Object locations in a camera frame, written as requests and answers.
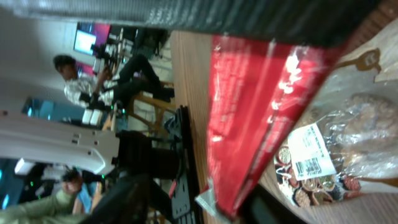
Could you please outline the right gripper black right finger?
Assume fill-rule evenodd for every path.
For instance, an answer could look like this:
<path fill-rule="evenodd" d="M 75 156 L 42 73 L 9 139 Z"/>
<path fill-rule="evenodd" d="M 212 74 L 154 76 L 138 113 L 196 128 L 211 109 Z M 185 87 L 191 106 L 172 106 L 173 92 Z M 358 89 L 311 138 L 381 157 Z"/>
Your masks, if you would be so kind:
<path fill-rule="evenodd" d="M 261 185 L 241 205 L 241 219 L 252 224 L 306 224 Z"/>

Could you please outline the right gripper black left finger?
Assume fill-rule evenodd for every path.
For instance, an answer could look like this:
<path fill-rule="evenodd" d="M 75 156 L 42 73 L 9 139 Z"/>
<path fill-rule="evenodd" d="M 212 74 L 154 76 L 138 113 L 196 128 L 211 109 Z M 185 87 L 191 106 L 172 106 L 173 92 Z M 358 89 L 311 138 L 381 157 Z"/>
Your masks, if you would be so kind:
<path fill-rule="evenodd" d="M 147 220 L 151 179 L 148 175 L 119 179 L 80 224 L 143 224 Z"/>

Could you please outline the beige nut snack bag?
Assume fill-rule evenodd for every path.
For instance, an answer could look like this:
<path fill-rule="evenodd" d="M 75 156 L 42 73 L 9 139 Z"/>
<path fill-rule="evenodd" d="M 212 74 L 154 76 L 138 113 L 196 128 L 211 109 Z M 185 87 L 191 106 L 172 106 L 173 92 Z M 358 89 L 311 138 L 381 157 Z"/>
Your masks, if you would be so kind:
<path fill-rule="evenodd" d="M 274 158 L 297 207 L 397 192 L 397 22 L 345 55 Z"/>

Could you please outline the red snack stick wrapper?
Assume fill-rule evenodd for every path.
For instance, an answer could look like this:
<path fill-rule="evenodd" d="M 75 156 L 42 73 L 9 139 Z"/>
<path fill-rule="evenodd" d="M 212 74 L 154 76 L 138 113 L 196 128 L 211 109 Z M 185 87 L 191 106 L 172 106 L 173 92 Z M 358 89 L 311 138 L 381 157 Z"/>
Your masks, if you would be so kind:
<path fill-rule="evenodd" d="M 206 155 L 218 213 L 237 217 L 342 51 L 212 38 Z"/>

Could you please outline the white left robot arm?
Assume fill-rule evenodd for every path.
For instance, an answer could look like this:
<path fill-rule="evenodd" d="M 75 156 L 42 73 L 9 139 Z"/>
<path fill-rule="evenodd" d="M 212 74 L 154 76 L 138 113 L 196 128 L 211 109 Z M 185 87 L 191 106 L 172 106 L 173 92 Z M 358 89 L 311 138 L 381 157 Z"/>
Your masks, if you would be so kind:
<path fill-rule="evenodd" d="M 183 157 L 153 147 L 139 131 L 102 131 L 1 111 L 1 157 L 26 164 L 60 164 L 97 175 L 116 169 L 176 179 L 184 170 Z"/>

